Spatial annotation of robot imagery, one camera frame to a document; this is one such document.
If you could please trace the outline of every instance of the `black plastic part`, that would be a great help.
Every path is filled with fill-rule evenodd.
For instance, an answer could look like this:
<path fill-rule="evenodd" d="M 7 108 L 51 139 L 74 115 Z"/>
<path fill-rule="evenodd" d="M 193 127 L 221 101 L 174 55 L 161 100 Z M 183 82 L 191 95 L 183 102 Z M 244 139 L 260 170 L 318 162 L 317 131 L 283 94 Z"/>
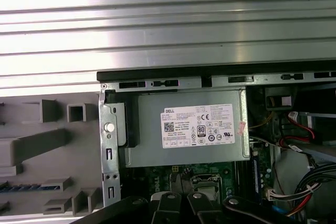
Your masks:
<path fill-rule="evenodd" d="M 283 87 L 266 87 L 265 88 L 265 104 L 269 111 L 290 111 L 293 109 L 294 102 L 297 96 L 298 88 L 295 86 Z M 290 105 L 284 105 L 282 98 L 289 97 Z M 271 103 L 270 98 L 273 98 L 275 105 Z"/>
<path fill-rule="evenodd" d="M 211 202 L 205 194 L 191 193 L 187 198 L 193 214 L 197 216 L 200 223 L 228 223 L 220 206 L 216 204 L 216 202 Z"/>
<path fill-rule="evenodd" d="M 118 82 L 139 79 L 169 79 L 180 77 L 244 75 L 253 73 L 286 73 L 307 71 L 336 71 L 336 60 L 294 61 L 273 63 L 249 63 L 235 65 L 193 66 L 176 68 L 153 68 L 97 72 L 100 82 Z"/>
<path fill-rule="evenodd" d="M 138 95 L 136 93 L 115 93 L 108 92 L 106 103 L 119 103 L 125 104 L 125 119 L 126 119 L 126 144 L 122 147 L 133 148 L 138 144 L 139 136 L 139 118 L 138 113 Z"/>
<path fill-rule="evenodd" d="M 179 223 L 182 197 L 176 193 L 161 196 L 158 209 L 155 211 L 152 224 Z"/>

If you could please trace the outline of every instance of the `screw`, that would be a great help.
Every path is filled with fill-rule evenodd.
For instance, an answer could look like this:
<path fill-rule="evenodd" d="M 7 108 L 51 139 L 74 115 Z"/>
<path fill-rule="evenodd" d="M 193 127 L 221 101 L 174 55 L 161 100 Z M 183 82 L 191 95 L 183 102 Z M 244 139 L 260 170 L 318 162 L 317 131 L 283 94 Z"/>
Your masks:
<path fill-rule="evenodd" d="M 229 199 L 229 203 L 230 203 L 231 205 L 237 205 L 237 204 L 239 204 L 239 201 L 236 200 L 236 199 Z"/>
<path fill-rule="evenodd" d="M 194 194 L 193 197 L 195 199 L 200 199 L 202 197 L 202 194 Z"/>

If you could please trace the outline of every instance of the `metal bracket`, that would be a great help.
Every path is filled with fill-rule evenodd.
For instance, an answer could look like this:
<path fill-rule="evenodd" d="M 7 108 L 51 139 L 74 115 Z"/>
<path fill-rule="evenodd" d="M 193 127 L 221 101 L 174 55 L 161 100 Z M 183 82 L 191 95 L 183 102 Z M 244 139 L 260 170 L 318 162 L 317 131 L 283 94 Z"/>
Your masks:
<path fill-rule="evenodd" d="M 105 100 L 106 92 L 102 90 L 99 96 L 99 123 L 103 202 L 106 207 L 121 200 L 121 188 L 117 116 L 113 104 L 105 104 Z"/>

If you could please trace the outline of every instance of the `metal side panel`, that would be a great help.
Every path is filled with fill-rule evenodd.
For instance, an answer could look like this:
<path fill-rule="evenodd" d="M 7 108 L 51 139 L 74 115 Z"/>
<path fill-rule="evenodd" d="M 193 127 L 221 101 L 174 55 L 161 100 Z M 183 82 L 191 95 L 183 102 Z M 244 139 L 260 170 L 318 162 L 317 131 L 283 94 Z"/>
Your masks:
<path fill-rule="evenodd" d="M 0 0 L 0 96 L 97 71 L 336 59 L 336 0 Z"/>

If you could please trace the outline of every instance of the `qr code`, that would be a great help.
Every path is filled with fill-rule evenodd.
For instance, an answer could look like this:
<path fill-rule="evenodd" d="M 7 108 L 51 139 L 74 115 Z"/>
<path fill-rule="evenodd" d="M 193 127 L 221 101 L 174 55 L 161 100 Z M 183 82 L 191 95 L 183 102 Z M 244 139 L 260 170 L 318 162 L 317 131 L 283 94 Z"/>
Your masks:
<path fill-rule="evenodd" d="M 174 132 L 174 122 L 164 123 L 164 132 Z"/>

